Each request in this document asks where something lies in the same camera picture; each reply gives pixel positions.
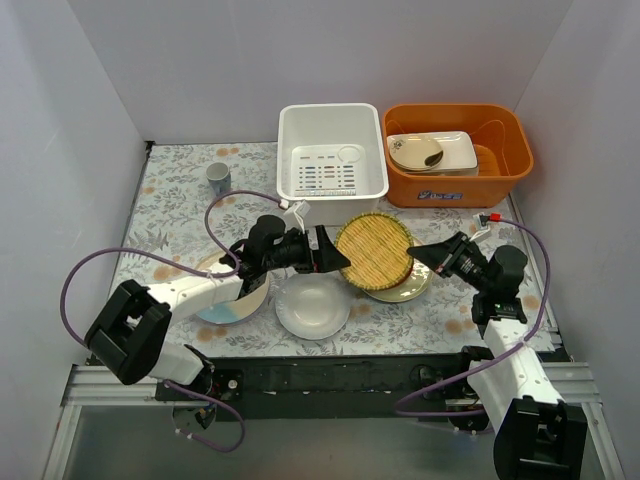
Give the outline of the red lacquer plate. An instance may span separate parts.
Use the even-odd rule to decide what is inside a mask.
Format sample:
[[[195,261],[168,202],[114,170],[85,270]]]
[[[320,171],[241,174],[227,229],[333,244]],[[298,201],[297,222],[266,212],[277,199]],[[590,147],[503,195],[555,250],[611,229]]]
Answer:
[[[412,274],[413,270],[414,270],[414,266],[415,266],[415,261],[414,259],[411,259],[409,268],[407,269],[407,271],[404,273],[404,275],[394,281],[392,281],[389,285],[387,285],[385,288],[383,288],[382,290],[389,290],[391,288],[395,288],[399,285],[401,285],[404,281],[406,281]]]

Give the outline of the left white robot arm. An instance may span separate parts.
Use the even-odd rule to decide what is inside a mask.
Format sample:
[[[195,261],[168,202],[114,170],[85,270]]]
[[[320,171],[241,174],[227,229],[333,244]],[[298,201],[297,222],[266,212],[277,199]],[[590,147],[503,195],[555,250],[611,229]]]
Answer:
[[[150,286],[122,282],[86,333],[85,344],[124,385],[150,376],[177,383],[190,399],[203,399],[212,390],[214,366],[194,347],[167,342],[171,325],[242,299],[272,270],[315,274],[350,266],[324,227],[317,227],[316,239],[312,246],[306,231],[263,215],[247,238],[236,242],[209,271]]]

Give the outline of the round woven bamboo mat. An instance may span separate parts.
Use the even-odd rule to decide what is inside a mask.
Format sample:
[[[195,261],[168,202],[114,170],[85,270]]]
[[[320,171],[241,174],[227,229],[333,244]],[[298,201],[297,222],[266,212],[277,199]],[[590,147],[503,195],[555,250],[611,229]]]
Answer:
[[[414,246],[409,229],[394,216],[369,212],[349,220],[337,233],[335,246],[351,262],[340,270],[344,279],[363,290],[382,290],[402,277]]]

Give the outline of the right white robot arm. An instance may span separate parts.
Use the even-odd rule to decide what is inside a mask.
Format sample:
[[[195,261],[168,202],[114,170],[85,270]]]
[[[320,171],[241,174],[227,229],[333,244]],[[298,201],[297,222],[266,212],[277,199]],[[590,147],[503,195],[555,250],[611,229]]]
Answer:
[[[493,463],[501,479],[577,479],[587,420],[552,385],[534,348],[519,298],[527,256],[498,247],[485,258],[464,233],[408,254],[442,277],[455,275],[476,289],[472,320],[491,359],[472,356],[452,373],[454,389],[478,396],[496,432]]]

